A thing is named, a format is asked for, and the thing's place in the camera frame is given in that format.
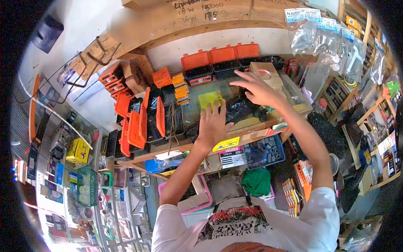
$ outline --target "left hand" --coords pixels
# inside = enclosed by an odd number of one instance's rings
[[[224,139],[234,125],[234,123],[225,125],[225,100],[223,99],[221,103],[220,113],[218,113],[218,100],[214,101],[213,110],[211,110],[211,104],[209,103],[207,108],[200,112],[199,136],[195,141],[195,146],[206,155],[216,144]]]

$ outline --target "green cloth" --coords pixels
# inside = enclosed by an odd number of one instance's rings
[[[270,172],[265,168],[246,170],[242,186],[250,196],[262,196],[270,193]]]

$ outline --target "green plastic basket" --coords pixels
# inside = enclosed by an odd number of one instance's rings
[[[97,205],[97,173],[90,167],[81,167],[78,169],[77,178],[77,202],[82,206],[96,206]],[[89,204],[81,202],[80,199],[80,187],[85,184],[85,180],[89,180]]]

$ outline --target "person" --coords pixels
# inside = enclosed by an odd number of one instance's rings
[[[177,207],[203,158],[223,140],[233,123],[225,125],[225,100],[200,113],[199,136],[192,150],[168,180],[152,236],[152,251],[334,251],[339,235],[339,213],[333,190],[329,153],[312,126],[279,93],[253,73],[235,71],[246,81],[230,85],[246,88],[255,104],[278,111],[287,122],[313,167],[312,192],[299,219],[270,209],[264,200],[229,199],[209,219],[186,228]]]

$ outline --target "graphic print on shirt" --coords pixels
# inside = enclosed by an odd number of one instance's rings
[[[243,206],[214,213],[200,232],[196,244],[219,237],[264,234],[269,224],[260,206]]]

